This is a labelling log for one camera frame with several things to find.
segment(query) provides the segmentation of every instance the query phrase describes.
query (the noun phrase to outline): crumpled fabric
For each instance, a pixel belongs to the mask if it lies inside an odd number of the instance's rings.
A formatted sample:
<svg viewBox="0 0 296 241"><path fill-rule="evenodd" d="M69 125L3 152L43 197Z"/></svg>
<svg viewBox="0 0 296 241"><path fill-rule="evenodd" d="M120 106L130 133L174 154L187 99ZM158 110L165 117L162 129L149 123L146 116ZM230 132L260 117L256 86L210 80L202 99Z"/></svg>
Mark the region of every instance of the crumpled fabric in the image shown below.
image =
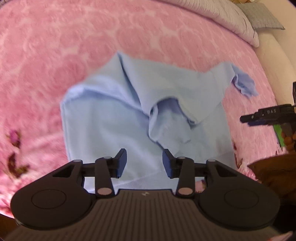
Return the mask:
<svg viewBox="0 0 296 241"><path fill-rule="evenodd" d="M61 102L68 158L90 163L125 148L128 160L122 177L112 180L115 191L175 190L163 148L236 168L221 103L231 82L242 94L257 95L254 81L229 62L200 73L117 53ZM84 188L94 192L94 178L86 178Z"/></svg>

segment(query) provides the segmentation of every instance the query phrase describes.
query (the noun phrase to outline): brown cushion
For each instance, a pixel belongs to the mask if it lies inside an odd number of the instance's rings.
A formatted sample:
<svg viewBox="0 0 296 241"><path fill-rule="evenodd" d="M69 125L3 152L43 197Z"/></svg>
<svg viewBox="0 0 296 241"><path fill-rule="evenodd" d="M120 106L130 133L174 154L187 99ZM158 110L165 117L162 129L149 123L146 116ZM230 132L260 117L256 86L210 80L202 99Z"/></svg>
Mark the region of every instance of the brown cushion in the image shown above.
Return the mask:
<svg viewBox="0 0 296 241"><path fill-rule="evenodd" d="M263 3L244 3L237 4L237 6L243 11L255 30L263 28L285 29Z"/></svg>
<svg viewBox="0 0 296 241"><path fill-rule="evenodd" d="M256 178L274 190L283 202L296 204L296 154L270 157L248 167Z"/></svg>

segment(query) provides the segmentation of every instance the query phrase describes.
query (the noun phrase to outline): green strip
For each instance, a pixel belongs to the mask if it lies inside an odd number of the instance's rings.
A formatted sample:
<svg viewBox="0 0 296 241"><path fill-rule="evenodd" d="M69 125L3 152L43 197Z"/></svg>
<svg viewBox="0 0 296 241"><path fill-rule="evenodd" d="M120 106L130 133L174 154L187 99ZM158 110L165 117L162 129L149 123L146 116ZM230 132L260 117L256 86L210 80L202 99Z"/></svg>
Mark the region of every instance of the green strip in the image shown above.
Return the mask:
<svg viewBox="0 0 296 241"><path fill-rule="evenodd" d="M281 136L281 132L282 132L282 130L281 130L281 126L280 126L280 125L274 125L274 131L275 131L276 136L277 136L277 138L278 138L278 140L279 140L279 145L280 145L281 147L285 147L286 145L285 145L285 143L284 143L284 139L283 139L282 136Z"/></svg>

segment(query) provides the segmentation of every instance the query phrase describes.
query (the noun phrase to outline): floral pattern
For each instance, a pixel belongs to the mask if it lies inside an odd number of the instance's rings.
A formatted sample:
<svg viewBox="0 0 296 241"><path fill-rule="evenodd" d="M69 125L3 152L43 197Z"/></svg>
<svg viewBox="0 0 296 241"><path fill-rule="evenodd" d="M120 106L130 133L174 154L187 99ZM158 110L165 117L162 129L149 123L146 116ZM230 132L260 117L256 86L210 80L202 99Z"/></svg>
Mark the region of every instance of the floral pattern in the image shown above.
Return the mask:
<svg viewBox="0 0 296 241"><path fill-rule="evenodd" d="M212 20L151 0L13 0L0 9L0 213L23 186L67 162L59 103L66 90L116 51L135 58L207 71L231 61L256 82L248 99L229 87L225 107L239 170L281 153L270 127L250 128L243 114L276 105L252 47ZM13 153L6 134L22 133L19 179L4 172Z"/></svg>

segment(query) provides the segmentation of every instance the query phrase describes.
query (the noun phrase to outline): gray pillow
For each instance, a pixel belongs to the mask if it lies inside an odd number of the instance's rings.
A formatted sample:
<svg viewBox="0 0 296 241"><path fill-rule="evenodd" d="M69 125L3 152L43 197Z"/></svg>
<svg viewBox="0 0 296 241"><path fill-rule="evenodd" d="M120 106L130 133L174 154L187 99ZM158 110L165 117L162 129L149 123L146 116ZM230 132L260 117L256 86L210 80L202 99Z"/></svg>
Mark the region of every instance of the gray pillow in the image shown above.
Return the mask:
<svg viewBox="0 0 296 241"><path fill-rule="evenodd" d="M263 28L285 29L263 3L244 3L237 4L237 6L243 11L255 30Z"/></svg>

